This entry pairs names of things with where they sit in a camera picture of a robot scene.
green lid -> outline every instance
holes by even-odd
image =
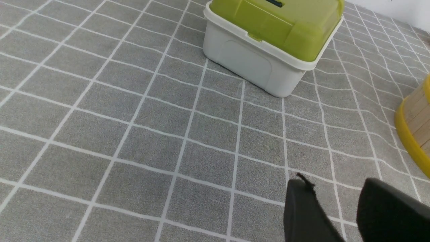
[[[339,23],[344,0],[213,0],[210,9],[297,59],[316,59]]]

grid pattern rug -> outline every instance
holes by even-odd
[[[204,56],[206,2],[0,1],[1,241],[283,241],[297,172],[348,241],[366,177],[430,204],[393,126],[427,32],[347,3],[278,99]]]

wooden container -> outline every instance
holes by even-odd
[[[394,121],[403,146],[430,178],[430,74],[403,100]]]

black object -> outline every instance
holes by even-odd
[[[344,242],[321,208],[315,185],[297,175],[302,180],[288,181],[286,242]],[[364,183],[357,225],[364,242],[430,242],[430,208],[376,178]]]
[[[430,208],[383,181],[367,178],[357,225],[365,242],[428,242]]]
[[[276,1],[276,0],[266,0],[267,2],[277,6],[277,7],[282,7],[282,2]]]
[[[316,199],[315,186],[302,174],[289,180],[284,210],[286,242],[344,242]]]

storage box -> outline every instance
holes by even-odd
[[[343,21],[343,0],[213,0],[203,51],[277,97],[313,70]]]

